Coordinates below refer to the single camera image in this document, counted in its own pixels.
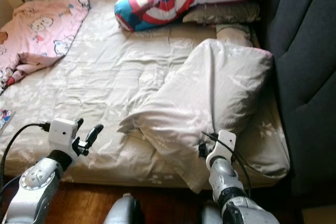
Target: bed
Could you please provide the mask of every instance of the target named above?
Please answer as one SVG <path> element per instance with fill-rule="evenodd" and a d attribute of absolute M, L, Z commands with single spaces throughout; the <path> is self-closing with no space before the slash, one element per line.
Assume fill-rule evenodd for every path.
<path fill-rule="evenodd" d="M 30 122 L 53 118 L 85 122 L 78 135 L 98 122 L 104 130 L 90 155 L 70 167 L 75 183 L 186 187 L 140 131 L 117 133 L 119 122 L 174 76 L 214 27 L 171 24 L 158 29 L 122 31 L 113 7 L 117 0 L 91 0 L 91 10 L 66 57 L 8 87 L 1 107 L 16 111 L 1 137 L 1 152 L 14 133 Z M 272 85 L 264 89 L 259 110 L 237 141 L 253 187 L 276 184 L 289 171 L 289 154 Z M 6 174 L 15 176 L 49 152 L 47 133 L 27 129 L 12 146 Z"/>

